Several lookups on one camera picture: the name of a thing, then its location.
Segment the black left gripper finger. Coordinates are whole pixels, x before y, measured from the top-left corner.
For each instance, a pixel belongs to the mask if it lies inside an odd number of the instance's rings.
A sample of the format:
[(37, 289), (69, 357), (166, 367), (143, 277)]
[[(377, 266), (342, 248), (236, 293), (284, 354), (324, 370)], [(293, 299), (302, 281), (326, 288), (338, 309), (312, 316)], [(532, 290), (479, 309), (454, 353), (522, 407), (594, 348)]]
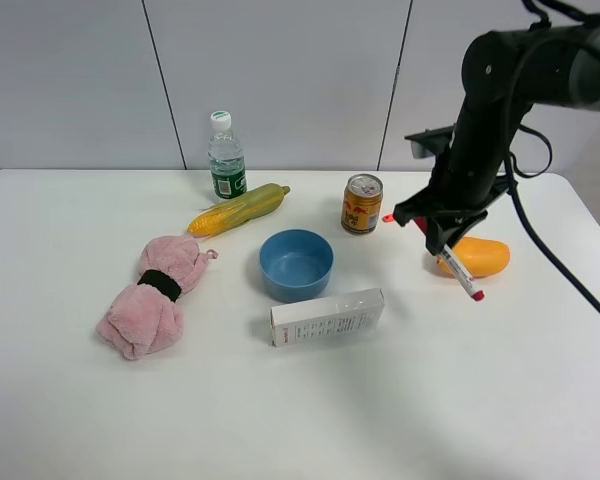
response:
[(425, 217), (426, 248), (432, 255), (442, 252), (453, 234), (453, 226), (445, 217)]

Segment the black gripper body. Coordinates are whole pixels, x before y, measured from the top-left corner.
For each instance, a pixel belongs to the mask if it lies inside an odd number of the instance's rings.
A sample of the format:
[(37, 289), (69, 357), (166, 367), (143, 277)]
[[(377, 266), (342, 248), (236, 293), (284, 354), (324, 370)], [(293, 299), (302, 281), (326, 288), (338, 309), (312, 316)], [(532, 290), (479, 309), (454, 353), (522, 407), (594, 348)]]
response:
[(443, 201), (429, 187), (425, 187), (407, 200), (396, 204), (393, 210), (393, 217), (400, 226), (404, 227), (417, 217), (445, 217), (449, 219), (450, 223), (453, 217), (463, 218), (479, 214), (480, 212), (487, 212), (487, 210), (484, 206), (466, 207), (452, 205), (449, 202)]

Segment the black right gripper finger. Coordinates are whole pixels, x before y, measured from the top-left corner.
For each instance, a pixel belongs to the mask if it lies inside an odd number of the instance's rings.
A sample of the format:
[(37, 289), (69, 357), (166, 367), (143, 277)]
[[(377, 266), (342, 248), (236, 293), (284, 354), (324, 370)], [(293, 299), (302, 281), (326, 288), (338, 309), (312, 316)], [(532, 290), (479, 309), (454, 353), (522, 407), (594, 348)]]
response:
[(445, 244), (449, 247), (454, 247), (471, 229), (483, 222), (487, 216), (487, 212), (480, 212), (479, 214), (463, 218), (453, 217), (445, 230)]

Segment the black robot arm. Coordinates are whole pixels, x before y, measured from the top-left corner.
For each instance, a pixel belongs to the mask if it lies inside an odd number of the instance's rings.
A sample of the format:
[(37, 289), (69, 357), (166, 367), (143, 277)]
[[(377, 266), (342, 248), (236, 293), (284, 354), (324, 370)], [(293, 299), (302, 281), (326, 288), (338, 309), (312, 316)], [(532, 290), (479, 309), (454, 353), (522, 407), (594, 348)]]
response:
[(401, 226), (425, 222), (432, 255), (455, 246), (516, 185), (510, 145), (534, 105), (600, 111), (600, 13), (576, 25), (541, 21), (476, 38), (462, 64), (465, 97), (456, 122), (408, 136), (435, 159), (428, 185), (397, 204)]

